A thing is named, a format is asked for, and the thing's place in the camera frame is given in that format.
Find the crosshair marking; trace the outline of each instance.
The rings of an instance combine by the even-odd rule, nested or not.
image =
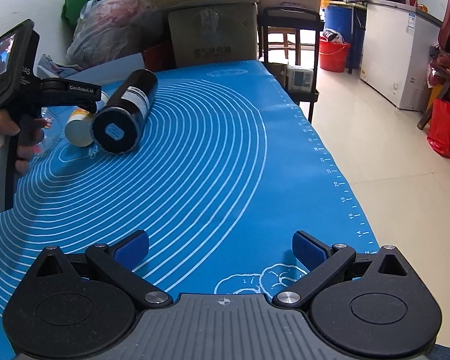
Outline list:
[[[227,306],[231,303],[232,301],[228,298],[221,298],[220,300],[218,300],[218,303],[221,304],[222,306]]]

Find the black metal rack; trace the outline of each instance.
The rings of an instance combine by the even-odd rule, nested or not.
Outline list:
[[[300,30],[315,31],[315,60],[313,62],[313,80],[310,93],[287,94],[297,105],[300,102],[310,103],[308,111],[308,121],[312,122],[313,108],[318,101],[319,92],[317,91],[317,71],[320,45],[320,32],[323,31],[324,22],[320,20],[320,14],[301,7],[277,6],[264,8],[263,13],[258,15],[259,26],[259,56],[264,62],[268,62],[268,28],[283,27],[295,29],[295,64],[299,64],[299,55],[301,52]]]

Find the red bucket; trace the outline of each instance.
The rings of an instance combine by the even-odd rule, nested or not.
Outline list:
[[[350,43],[333,43],[320,37],[320,67],[325,71],[344,72],[349,48]]]

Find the white plastic bag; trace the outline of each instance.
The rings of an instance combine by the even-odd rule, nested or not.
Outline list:
[[[67,64],[91,68],[157,44],[165,15],[150,0],[102,0],[79,21]]]

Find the white chest freezer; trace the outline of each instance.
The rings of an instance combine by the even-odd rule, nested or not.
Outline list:
[[[438,43],[442,22],[415,7],[368,0],[361,80],[397,108],[425,109],[430,47]]]

